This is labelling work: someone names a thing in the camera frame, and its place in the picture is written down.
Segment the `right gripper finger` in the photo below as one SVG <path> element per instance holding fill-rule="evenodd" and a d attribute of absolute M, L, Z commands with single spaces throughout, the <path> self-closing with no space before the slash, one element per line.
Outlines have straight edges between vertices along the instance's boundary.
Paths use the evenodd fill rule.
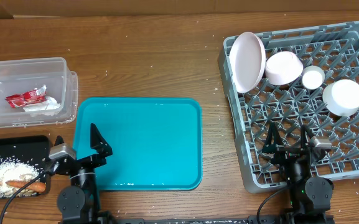
<path fill-rule="evenodd" d="M 284 145 L 280 137 L 279 131 L 277 130 L 277 126 L 271 121 L 269 123 L 267 138 L 264 142 L 264 146 L 261 152 L 276 153 L 283 147 Z"/>
<path fill-rule="evenodd" d="M 308 128 L 306 125 L 301 126 L 301 139 L 300 144 L 301 148 L 306 148 L 307 146 L 311 145 L 313 143 L 313 137 L 315 135 L 313 132 Z"/>

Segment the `white napkin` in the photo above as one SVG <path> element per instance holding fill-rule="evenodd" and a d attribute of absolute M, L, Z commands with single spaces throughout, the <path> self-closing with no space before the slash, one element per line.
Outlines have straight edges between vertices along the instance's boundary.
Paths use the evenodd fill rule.
<path fill-rule="evenodd" d="M 60 107 L 60 103 L 57 103 L 57 100 L 55 98 L 46 96 L 45 99 L 46 100 L 41 103 L 35 103 L 23 107 L 24 111 L 25 112 L 45 111 L 45 110 L 54 110 Z"/>

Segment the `red snack wrapper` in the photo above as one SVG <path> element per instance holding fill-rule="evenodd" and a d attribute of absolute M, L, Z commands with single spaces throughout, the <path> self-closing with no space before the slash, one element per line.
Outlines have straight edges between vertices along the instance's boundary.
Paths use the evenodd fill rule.
<path fill-rule="evenodd" d="M 27 91 L 23 94 L 7 96 L 5 100 L 11 108 L 20 108 L 31 104 L 42 103 L 46 100 L 46 89 L 43 85 L 40 88 Z"/>

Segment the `pale green bowl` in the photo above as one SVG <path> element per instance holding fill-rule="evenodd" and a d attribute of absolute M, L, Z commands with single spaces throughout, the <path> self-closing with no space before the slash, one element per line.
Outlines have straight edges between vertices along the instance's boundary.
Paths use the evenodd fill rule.
<path fill-rule="evenodd" d="M 343 79 L 327 85 L 323 91 L 326 108 L 337 116 L 351 116 L 359 109 L 359 84 Z"/>

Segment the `white upturned cup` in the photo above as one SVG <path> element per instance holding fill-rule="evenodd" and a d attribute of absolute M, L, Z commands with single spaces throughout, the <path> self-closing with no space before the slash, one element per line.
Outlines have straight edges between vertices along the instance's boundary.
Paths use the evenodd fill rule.
<path fill-rule="evenodd" d="M 308 90 L 317 89 L 323 84 L 325 79 L 324 71 L 320 67 L 314 65 L 303 69 L 301 76 L 302 85 Z"/>

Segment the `rice and peanut scraps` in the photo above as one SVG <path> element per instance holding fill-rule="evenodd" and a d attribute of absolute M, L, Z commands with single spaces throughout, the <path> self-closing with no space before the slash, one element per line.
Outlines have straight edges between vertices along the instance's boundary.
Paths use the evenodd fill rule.
<path fill-rule="evenodd" d="M 9 198 L 19 187 L 7 184 L 8 181 L 30 181 L 40 174 L 42 169 L 16 157 L 0 156 L 0 198 Z"/>

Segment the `small white plate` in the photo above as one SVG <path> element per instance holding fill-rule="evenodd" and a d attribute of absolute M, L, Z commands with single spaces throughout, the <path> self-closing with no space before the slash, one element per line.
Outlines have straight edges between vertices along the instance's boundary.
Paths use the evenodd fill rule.
<path fill-rule="evenodd" d="M 283 51 L 269 57 L 265 66 L 265 76 L 271 85 L 285 85 L 296 80 L 304 66 L 296 54 Z"/>

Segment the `large pink plate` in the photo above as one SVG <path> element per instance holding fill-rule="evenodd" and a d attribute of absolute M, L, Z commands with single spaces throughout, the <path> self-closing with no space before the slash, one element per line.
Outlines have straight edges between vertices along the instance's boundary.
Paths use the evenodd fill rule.
<path fill-rule="evenodd" d="M 262 79 L 266 64 L 261 39 L 252 32 L 242 33 L 234 41 L 229 59 L 237 92 L 251 91 Z"/>

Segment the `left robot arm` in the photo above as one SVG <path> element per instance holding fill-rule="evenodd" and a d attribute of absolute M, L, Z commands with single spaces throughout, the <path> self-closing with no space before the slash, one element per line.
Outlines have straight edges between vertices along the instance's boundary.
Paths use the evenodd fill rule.
<path fill-rule="evenodd" d="M 110 212 L 101 211 L 95 174 L 95 169 L 107 163 L 106 158 L 113 154 L 113 150 L 93 123 L 90 124 L 90 147 L 96 151 L 94 154 L 77 159 L 76 151 L 58 136 L 45 162 L 48 175 L 70 177 L 70 185 L 57 197 L 62 223 L 115 223 Z"/>

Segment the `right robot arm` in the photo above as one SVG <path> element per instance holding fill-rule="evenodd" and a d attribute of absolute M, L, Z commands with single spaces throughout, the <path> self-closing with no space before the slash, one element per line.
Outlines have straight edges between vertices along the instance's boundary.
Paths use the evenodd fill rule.
<path fill-rule="evenodd" d="M 331 150 L 332 143 L 318 137 L 305 125 L 301 126 L 301 139 L 298 146 L 285 146 L 276 125 L 271 122 L 267 138 L 262 148 L 263 153 L 272 154 L 269 162 L 279 166 L 284 174 L 286 186 L 267 197 L 258 207 L 258 223 L 333 223 L 333 217 L 326 216 L 330 210 L 330 200 L 334 184 L 330 179 L 313 176 L 312 164 L 322 160 Z M 273 216 L 261 216 L 266 202 L 277 194 L 288 191 L 291 208 Z"/>

